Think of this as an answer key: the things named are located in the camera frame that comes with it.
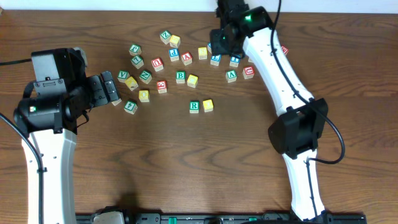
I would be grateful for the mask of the blue T block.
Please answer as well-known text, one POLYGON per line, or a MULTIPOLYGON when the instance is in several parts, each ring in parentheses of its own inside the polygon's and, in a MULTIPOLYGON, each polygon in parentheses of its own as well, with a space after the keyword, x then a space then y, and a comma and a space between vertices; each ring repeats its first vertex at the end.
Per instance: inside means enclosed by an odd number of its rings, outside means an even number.
POLYGON ((230 56, 229 66, 235 68, 239 67, 240 60, 241 59, 239 57, 230 56))

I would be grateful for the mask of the green B block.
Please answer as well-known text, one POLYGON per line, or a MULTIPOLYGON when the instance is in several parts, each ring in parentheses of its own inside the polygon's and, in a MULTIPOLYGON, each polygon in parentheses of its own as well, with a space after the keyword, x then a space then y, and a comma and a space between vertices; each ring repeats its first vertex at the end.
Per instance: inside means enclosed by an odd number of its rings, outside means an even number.
POLYGON ((186 79, 186 72, 185 71, 176 71, 175 73, 175 80, 177 84, 185 83, 186 79))

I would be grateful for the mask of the yellow O block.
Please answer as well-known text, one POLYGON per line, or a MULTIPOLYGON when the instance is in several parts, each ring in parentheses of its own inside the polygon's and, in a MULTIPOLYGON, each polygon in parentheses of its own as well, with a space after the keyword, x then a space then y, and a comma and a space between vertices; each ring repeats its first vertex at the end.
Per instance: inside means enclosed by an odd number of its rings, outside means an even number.
POLYGON ((203 101, 203 109, 204 112, 210 112, 214 110, 214 104, 213 104, 213 100, 209 99, 209 100, 204 100, 203 101))

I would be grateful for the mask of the green R block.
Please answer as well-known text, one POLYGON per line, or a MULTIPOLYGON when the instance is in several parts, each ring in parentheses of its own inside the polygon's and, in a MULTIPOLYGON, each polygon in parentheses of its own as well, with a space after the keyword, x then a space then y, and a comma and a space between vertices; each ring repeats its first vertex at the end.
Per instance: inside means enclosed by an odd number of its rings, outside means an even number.
POLYGON ((199 113, 199 111, 200 111, 200 102, 190 101, 189 112, 193 114, 193 113, 199 113))

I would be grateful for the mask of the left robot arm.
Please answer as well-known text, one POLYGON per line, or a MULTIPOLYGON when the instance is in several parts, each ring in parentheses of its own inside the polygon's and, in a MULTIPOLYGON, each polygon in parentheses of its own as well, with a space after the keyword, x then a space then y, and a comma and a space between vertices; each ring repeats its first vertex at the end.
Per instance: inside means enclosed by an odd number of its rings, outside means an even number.
POLYGON ((83 49, 33 52, 29 82, 14 121, 22 134, 28 173, 28 222, 76 223, 73 158, 77 119, 93 108, 119 103, 111 72, 86 75, 83 49))

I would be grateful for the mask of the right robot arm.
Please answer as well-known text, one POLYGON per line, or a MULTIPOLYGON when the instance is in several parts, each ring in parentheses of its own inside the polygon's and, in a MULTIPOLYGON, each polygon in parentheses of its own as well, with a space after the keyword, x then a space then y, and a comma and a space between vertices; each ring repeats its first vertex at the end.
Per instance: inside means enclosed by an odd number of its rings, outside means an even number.
POLYGON ((219 0, 216 16, 220 28, 210 32, 211 51, 249 57, 271 95, 277 119, 268 135, 287 167, 292 213, 304 222, 320 222, 325 207, 312 159, 325 125, 326 101, 315 100, 296 76, 280 45, 275 22, 262 6, 250 9, 244 1, 219 0))

